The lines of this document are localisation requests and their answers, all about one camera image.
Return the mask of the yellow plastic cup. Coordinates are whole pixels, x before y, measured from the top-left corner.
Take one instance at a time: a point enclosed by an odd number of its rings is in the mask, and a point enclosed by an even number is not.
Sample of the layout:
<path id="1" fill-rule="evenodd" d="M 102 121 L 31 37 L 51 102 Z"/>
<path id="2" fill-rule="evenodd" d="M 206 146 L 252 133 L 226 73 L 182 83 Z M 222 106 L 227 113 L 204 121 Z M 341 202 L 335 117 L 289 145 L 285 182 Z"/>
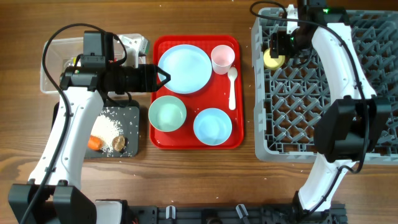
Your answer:
<path id="1" fill-rule="evenodd" d="M 277 70 L 278 68 L 283 66 L 283 64 L 285 62 L 285 55 L 280 55 L 277 58 L 272 58 L 271 50 L 266 49 L 263 54 L 263 61 L 264 61 L 264 66 L 266 69 Z"/>

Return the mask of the green bowl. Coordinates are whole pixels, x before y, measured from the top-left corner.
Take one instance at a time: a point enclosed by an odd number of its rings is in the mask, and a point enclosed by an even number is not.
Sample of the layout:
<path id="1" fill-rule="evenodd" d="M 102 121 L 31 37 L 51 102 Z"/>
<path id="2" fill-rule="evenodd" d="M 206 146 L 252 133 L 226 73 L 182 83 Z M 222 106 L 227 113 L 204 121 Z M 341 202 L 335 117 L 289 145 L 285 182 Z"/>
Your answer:
<path id="1" fill-rule="evenodd" d="M 148 119 L 158 131 L 165 133 L 176 131 L 185 122 L 187 109 L 177 97 L 166 95 L 156 99 L 149 108 Z"/>

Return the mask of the pink plastic cup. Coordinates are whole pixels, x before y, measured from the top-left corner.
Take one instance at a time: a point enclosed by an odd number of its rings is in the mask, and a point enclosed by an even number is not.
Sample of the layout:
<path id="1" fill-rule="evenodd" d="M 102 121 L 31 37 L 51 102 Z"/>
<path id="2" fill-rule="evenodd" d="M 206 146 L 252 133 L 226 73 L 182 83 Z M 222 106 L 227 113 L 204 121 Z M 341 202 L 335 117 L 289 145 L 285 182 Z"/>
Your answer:
<path id="1" fill-rule="evenodd" d="M 218 45 L 211 51 L 213 71 L 219 75 L 227 73 L 235 60 L 234 50 L 227 45 Z"/>

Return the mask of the light blue bowl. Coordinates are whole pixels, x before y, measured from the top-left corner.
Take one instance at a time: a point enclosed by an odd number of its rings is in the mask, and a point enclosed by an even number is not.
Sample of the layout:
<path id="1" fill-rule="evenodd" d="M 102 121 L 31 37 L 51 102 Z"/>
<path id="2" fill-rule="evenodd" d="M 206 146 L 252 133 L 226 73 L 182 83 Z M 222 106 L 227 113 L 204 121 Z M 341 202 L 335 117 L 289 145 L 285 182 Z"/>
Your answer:
<path id="1" fill-rule="evenodd" d="M 232 134 L 231 118 L 221 109 L 208 108 L 197 114 L 193 122 L 195 137 L 207 146 L 219 146 Z"/>

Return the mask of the brown mushroom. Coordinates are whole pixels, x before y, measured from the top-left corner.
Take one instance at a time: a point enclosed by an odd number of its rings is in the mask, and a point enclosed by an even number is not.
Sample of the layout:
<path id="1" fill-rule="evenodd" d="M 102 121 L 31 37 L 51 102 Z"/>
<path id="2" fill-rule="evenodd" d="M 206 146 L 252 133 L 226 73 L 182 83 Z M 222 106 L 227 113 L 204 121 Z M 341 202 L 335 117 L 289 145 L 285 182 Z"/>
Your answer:
<path id="1" fill-rule="evenodd" d="M 112 141 L 112 147 L 117 152 L 123 151 L 125 145 L 126 145 L 126 140 L 123 135 L 116 136 Z"/>

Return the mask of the orange carrot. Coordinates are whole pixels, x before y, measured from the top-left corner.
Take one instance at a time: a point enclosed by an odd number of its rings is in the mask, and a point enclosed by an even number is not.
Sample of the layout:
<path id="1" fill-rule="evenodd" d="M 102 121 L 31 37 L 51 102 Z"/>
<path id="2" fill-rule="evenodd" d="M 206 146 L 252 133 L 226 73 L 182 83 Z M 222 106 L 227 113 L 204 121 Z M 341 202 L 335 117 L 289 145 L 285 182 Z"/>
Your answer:
<path id="1" fill-rule="evenodd" d="M 96 137 L 96 136 L 90 136 L 87 147 L 93 151 L 100 151 L 103 147 L 103 140 Z"/>

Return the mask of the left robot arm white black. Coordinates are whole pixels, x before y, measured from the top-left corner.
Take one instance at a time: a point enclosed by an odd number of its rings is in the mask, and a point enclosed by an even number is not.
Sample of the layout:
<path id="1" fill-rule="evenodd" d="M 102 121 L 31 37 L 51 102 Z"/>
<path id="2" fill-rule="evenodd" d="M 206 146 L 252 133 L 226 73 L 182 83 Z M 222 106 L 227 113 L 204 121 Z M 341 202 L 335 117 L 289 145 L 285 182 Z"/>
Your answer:
<path id="1" fill-rule="evenodd" d="M 83 53 L 54 87 L 57 115 L 44 153 L 26 184 L 14 184 L 8 201 L 19 223 L 132 223 L 125 200 L 91 201 L 80 190 L 83 161 L 93 125 L 109 93 L 155 92 L 161 68 L 127 66 L 115 59 L 117 35 L 88 25 Z"/>

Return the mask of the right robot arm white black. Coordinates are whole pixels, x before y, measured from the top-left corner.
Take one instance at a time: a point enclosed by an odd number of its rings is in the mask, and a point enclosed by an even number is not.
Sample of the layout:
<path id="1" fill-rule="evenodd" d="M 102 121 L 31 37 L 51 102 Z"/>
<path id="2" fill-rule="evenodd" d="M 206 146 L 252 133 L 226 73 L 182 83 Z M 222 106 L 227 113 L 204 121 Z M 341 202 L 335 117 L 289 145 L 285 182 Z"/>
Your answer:
<path id="1" fill-rule="evenodd" d="M 322 63 L 331 105 L 317 121 L 313 141 L 317 157 L 307 181 L 296 192 L 292 219 L 321 222 L 347 172 L 358 174 L 366 153 L 374 149 L 391 104 L 378 97 L 360 66 L 349 17 L 325 1 L 299 1 L 274 19 L 287 24 L 271 38 L 270 56 L 279 58 L 312 48 Z"/>

